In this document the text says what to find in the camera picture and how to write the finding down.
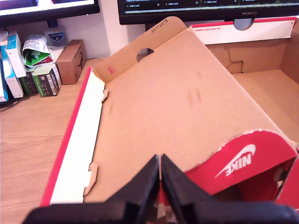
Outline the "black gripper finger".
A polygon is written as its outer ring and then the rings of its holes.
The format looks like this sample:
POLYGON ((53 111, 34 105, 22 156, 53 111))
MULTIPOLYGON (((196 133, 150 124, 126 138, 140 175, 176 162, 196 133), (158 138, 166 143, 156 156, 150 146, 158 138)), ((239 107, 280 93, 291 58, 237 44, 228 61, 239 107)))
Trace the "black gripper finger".
POLYGON ((200 224, 199 206, 213 197, 191 181, 166 155, 161 156, 162 188, 180 224, 200 224))
POLYGON ((108 224, 145 224, 159 188, 159 156, 154 155, 120 190, 107 199, 115 205, 108 224))

